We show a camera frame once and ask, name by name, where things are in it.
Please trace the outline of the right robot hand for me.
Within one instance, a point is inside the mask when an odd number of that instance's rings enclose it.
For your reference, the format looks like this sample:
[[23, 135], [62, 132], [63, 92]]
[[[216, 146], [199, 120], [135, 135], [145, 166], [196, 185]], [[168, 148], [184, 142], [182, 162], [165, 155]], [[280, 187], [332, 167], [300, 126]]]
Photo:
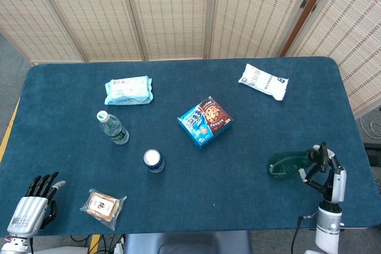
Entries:
[[[326, 202], [332, 204], [343, 202], [347, 173], [336, 154], [327, 148], [326, 142], [322, 142], [320, 145], [314, 145], [307, 152], [307, 158], [314, 163], [314, 166], [308, 174], [303, 168], [299, 168], [302, 182], [321, 193]], [[329, 175], [323, 185], [312, 179], [317, 173], [325, 173], [328, 167], [330, 167]]]

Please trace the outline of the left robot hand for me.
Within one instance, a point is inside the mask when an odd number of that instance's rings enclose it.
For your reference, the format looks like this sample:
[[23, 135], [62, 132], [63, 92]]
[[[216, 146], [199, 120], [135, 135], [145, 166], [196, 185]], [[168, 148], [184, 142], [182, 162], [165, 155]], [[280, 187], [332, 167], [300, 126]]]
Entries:
[[54, 183], [58, 172], [37, 176], [30, 183], [26, 194], [19, 200], [7, 231], [11, 237], [31, 239], [57, 217], [54, 196], [65, 181]]

